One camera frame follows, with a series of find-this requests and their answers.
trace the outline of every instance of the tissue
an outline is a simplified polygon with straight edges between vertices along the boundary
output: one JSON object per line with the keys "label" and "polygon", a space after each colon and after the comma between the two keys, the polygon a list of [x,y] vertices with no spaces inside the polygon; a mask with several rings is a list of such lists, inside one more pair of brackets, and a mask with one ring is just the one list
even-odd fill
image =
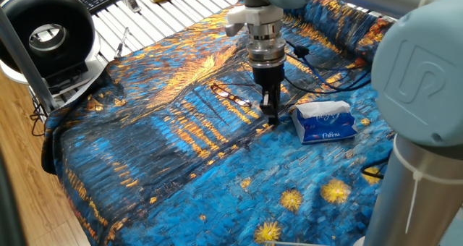
{"label": "tissue", "polygon": [[355,118],[344,101],[310,102],[294,107],[292,120],[303,145],[341,140],[357,134]]}

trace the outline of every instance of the wire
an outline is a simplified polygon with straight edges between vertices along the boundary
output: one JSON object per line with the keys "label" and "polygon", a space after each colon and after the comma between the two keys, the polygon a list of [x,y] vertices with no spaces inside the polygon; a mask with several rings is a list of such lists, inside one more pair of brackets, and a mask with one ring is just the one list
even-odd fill
{"label": "wire", "polygon": [[[297,60],[298,62],[304,64],[301,60],[299,60],[299,58],[297,58],[295,55],[293,54],[290,54],[290,53],[286,53],[287,56],[290,56],[291,58]],[[359,65],[359,66],[356,66],[356,67],[352,67],[352,68],[325,68],[325,67],[319,67],[319,66],[315,66],[315,65],[312,65],[312,67],[316,68],[316,69],[323,69],[323,70],[331,70],[331,71],[352,71],[354,69],[360,69],[360,68],[363,68],[365,65]]]}
{"label": "wire", "polygon": [[[328,87],[334,89],[334,90],[339,90],[339,91],[352,91],[353,89],[351,89],[351,87],[353,87],[355,84],[357,84],[359,81],[356,81],[354,82],[353,84],[351,84],[350,86],[346,87],[346,88],[338,88],[330,83],[328,83],[325,79],[323,79],[316,71],[315,71],[315,68],[312,67],[312,65],[310,65],[310,63],[307,61],[307,59],[305,57],[302,58],[302,60],[304,61],[304,64],[307,65],[307,67],[309,67],[309,69],[312,71],[312,73],[321,81],[323,82],[325,85],[327,85]],[[370,70],[368,70],[364,75],[362,75],[362,78],[364,78],[368,73],[370,72]]]}
{"label": "wire", "polygon": [[29,118],[34,121],[34,125],[32,126],[31,133],[32,133],[32,135],[34,137],[41,137],[41,136],[45,135],[45,125],[43,126],[43,134],[35,134],[34,130],[35,130],[35,127],[37,126],[37,121],[39,121],[41,119],[41,116],[46,116],[46,115],[40,113],[40,108],[41,108],[42,105],[35,100],[35,96],[32,97],[32,102],[33,102],[35,108],[34,108],[34,112],[31,115],[29,115]]}
{"label": "wire", "polygon": [[305,66],[307,66],[312,72],[313,74],[321,81],[323,82],[325,85],[327,85],[328,87],[334,89],[335,91],[330,91],[330,92],[322,92],[322,91],[314,91],[314,90],[308,90],[308,89],[304,89],[304,88],[301,88],[297,85],[295,85],[293,82],[291,82],[288,77],[285,76],[285,79],[286,81],[289,82],[289,84],[293,85],[296,89],[298,90],[302,90],[302,91],[305,91],[307,93],[314,93],[314,94],[334,94],[334,93],[340,93],[340,92],[347,92],[347,91],[353,91],[353,90],[358,90],[359,88],[362,88],[364,86],[366,86],[367,84],[369,84],[371,82],[371,80],[368,80],[356,87],[354,87],[357,83],[360,82],[361,79],[363,79],[364,77],[366,77],[369,73],[370,73],[370,70],[367,70],[365,72],[365,74],[363,74],[359,79],[357,79],[354,83],[352,83],[351,85],[345,87],[345,88],[339,88],[339,87],[336,87],[330,83],[328,83],[325,79],[323,79],[320,74],[317,73],[317,71],[315,70],[314,66],[312,66],[309,61],[305,58],[305,56],[307,56],[307,54],[309,53],[309,49],[304,47],[304,46],[296,46],[295,44],[293,44],[291,41],[288,41],[286,40],[286,42],[294,49],[294,54],[298,57],[294,57],[292,56],[291,54],[288,54],[290,57],[292,57],[293,59],[296,59],[297,61],[301,62],[302,64],[304,64]]}
{"label": "wire", "polygon": [[384,163],[389,162],[389,157],[391,156],[391,153],[392,153],[392,150],[389,151],[387,157],[385,157],[385,158],[383,158],[383,159],[381,159],[381,160],[372,162],[372,163],[370,163],[370,164],[366,164],[366,165],[362,166],[362,168],[360,169],[360,171],[362,172],[362,174],[367,175],[367,176],[369,176],[369,177],[375,177],[375,178],[383,179],[383,178],[384,178],[384,175],[383,175],[383,174],[379,174],[379,173],[381,172],[381,170],[383,169],[384,166],[382,166],[375,174],[374,174],[374,173],[370,173],[370,172],[368,172],[368,171],[366,171],[366,170],[369,169],[370,167],[379,166],[379,165],[381,165],[381,164],[384,164]]}
{"label": "wire", "polygon": [[365,87],[366,85],[370,84],[371,83],[371,80],[367,80],[366,82],[356,86],[356,87],[353,87],[353,88],[350,88],[349,90],[335,90],[335,91],[316,91],[316,90],[308,90],[308,89],[305,89],[305,88],[302,88],[302,87],[299,87],[297,85],[295,85],[291,80],[288,79],[287,76],[284,77],[284,79],[289,83],[291,84],[293,87],[295,87],[296,89],[298,90],[301,90],[301,91],[305,91],[306,93],[313,93],[313,94],[334,94],[334,93],[342,93],[342,92],[347,92],[347,91],[353,91],[353,90],[358,90],[360,88],[363,88]]}

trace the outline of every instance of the blue fabric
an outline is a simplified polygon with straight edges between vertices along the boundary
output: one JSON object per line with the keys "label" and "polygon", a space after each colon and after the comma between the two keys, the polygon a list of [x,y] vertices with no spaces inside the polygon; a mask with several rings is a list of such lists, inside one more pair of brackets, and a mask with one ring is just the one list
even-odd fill
{"label": "blue fabric", "polygon": [[[308,10],[332,4],[347,8],[314,0]],[[251,100],[249,109],[211,91],[213,83],[253,83],[246,32],[227,38],[226,12],[111,62],[85,95],[48,118],[43,167],[59,177],[91,245],[344,246],[365,234],[380,186],[360,168],[387,155],[392,138],[375,92],[306,95],[283,82],[282,116],[296,102],[346,101],[360,130],[353,140],[301,145],[292,122],[266,124],[258,86],[224,86]],[[352,14],[345,24],[360,26]],[[315,66],[366,64],[321,72],[330,81],[368,70],[348,51],[357,38],[343,47],[291,15],[282,34],[309,46]],[[288,58],[285,72],[320,90],[298,61]]]}

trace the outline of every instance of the yellow star pattern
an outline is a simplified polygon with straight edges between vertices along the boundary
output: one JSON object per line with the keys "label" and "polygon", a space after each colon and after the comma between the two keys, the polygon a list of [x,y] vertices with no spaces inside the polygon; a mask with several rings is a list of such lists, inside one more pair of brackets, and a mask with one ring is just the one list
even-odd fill
{"label": "yellow star pattern", "polygon": [[329,203],[344,203],[349,195],[349,186],[341,180],[332,179],[321,187],[321,196]]}
{"label": "yellow star pattern", "polygon": [[280,237],[280,233],[281,228],[278,226],[278,223],[276,221],[271,223],[264,222],[263,226],[259,226],[254,231],[254,241],[256,243],[274,241]]}
{"label": "yellow star pattern", "polygon": [[297,190],[288,190],[281,194],[280,204],[293,213],[299,210],[301,203],[302,195]]}

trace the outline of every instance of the glasses frame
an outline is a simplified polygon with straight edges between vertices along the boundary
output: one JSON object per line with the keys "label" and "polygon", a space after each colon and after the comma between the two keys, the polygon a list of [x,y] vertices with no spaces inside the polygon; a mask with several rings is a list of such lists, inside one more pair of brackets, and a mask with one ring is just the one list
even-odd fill
{"label": "glasses frame", "polygon": [[[230,101],[233,101],[235,102],[237,105],[239,106],[242,106],[242,107],[245,107],[245,108],[252,108],[252,103],[250,100],[246,99],[246,98],[243,98],[243,97],[240,97],[240,96],[237,96],[237,95],[234,95],[234,94],[231,94],[229,91],[225,90],[224,88],[221,88],[220,86],[226,86],[226,85],[235,85],[235,86],[249,86],[249,87],[254,87],[255,85],[254,84],[233,84],[233,83],[229,83],[229,84],[217,84],[217,83],[213,83],[211,85],[211,90],[218,96],[221,96],[222,98],[226,98],[226,99],[229,99]],[[221,92],[224,92],[226,93],[227,95],[226,96],[222,96],[220,94],[218,94],[217,90],[221,90]]]}

